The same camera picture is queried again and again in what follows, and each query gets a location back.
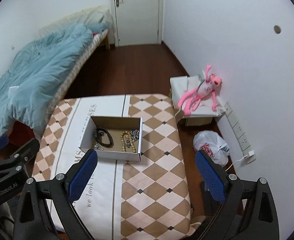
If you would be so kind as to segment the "white charger plug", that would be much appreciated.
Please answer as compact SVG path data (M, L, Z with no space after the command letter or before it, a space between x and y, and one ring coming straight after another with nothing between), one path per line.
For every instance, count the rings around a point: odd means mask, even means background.
M229 168L226 169L226 171L228 171L236 162L238 161L242 161L243 159L250 159L251 157L254 156L254 150L248 151L246 155L244 155L241 159L233 162Z

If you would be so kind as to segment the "small silver jewelry piece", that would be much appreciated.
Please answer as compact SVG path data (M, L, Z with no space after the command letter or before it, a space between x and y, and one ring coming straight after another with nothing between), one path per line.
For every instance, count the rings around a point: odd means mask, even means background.
M100 144L96 143L93 148L96 150L96 151L103 151L103 148Z

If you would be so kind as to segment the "pink panther plush toy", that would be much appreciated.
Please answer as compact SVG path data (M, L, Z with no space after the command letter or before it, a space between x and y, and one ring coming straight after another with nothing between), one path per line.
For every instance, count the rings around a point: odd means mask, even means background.
M207 65L205 71L205 79L199 86L189 92L186 92L179 100L177 106L182 108L184 115L191 115L200 105L202 99L209 94L212 97L212 111L217 110L216 90L222 85L222 78L217 76L214 72L209 73L212 66Z

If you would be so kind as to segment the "striped pillow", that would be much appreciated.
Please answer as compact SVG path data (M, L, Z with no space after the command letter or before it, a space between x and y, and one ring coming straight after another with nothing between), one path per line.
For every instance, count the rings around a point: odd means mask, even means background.
M86 25L106 23L108 27L113 25L112 14L106 5L92 7L81 11L79 22Z

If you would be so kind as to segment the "bed mattress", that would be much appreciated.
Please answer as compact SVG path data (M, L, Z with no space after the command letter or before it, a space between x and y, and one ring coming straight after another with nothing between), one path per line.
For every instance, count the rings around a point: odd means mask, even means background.
M52 115L55 107L62 100L67 93L69 87L74 82L76 76L80 72L83 65L87 62L90 58L92 53L98 46L106 45L109 48L109 39L108 39L108 29L102 31L102 33L98 33L93 35L91 42L84 46L83 53L78 57L75 63L72 65L72 70L66 77L66 79L62 82L59 89L57 90L56 94L52 98L51 102L49 103L46 114L45 114L45 122L48 123L50 116Z

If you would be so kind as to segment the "white cardboard jewelry box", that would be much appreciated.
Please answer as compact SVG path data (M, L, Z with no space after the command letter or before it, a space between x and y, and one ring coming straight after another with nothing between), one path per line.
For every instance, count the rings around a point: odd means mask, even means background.
M141 161L142 118L91 116L87 121L78 148L83 152L95 150L98 143L103 151L100 158Z

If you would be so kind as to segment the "white covered side box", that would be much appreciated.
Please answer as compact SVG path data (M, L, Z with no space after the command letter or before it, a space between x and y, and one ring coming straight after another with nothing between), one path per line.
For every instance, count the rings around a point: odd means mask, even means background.
M203 74L170 79L176 122L184 121L186 126L202 126L210 124L213 118L225 114L225 108L218 96L218 89L215 92L206 93L205 83Z

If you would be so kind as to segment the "diamond pattern tablecloth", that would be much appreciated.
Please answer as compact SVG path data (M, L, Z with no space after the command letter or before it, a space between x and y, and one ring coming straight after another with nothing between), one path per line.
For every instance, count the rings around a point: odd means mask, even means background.
M100 159L74 207L96 239L182 239L195 228L171 99L163 94L61 100L47 124L32 175L66 172L83 156L84 126L94 115L142 119L140 161Z

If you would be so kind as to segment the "blue duvet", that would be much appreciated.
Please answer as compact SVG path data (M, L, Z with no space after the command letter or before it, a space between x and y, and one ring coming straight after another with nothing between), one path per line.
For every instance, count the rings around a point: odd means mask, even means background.
M41 136L47 125L46 109L72 65L93 35L108 29L106 23L73 24L19 51L0 78L0 137L9 135L16 122Z

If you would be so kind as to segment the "white power strip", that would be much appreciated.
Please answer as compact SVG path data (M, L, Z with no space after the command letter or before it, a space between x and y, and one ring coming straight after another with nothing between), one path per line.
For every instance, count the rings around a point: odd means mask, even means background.
M225 115L227 116L227 120L229 122L230 127L233 130L233 133L238 141L238 144L240 146L240 149L242 151L243 156L247 154L248 151L253 150L251 148L251 143L249 142L247 135L245 133L245 130L242 128L240 121L236 115L236 112L234 109L232 109L229 102L226 102L224 105ZM249 164L253 161L255 161L256 157L255 154L250 159L244 159L246 164Z

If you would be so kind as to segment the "white plastic bag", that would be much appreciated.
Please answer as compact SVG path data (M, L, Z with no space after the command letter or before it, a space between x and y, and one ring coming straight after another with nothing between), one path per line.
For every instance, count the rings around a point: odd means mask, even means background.
M201 131L194 136L195 152L203 150L214 163L225 167L228 163L229 146L225 140L214 131Z

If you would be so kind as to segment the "white door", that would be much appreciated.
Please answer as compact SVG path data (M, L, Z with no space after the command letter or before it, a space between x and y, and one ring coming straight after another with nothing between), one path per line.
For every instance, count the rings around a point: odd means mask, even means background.
M164 0L111 0L117 47L160 44Z

